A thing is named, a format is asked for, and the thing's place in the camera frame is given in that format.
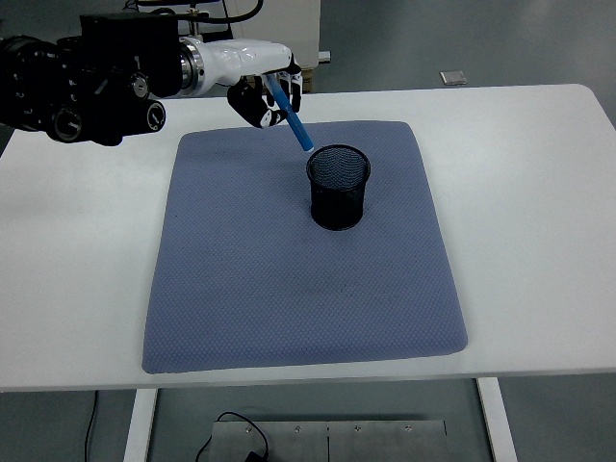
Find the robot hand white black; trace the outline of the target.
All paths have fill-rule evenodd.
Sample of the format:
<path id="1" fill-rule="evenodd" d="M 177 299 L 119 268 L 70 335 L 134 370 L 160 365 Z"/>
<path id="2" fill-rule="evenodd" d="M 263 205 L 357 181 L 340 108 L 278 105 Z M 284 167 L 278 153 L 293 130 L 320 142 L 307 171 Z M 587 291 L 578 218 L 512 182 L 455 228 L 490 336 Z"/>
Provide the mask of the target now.
<path id="1" fill-rule="evenodd" d="M 303 79 L 290 48 L 257 39 L 199 42 L 196 87 L 227 88 L 227 102 L 248 124 L 266 128 L 299 112 Z"/>

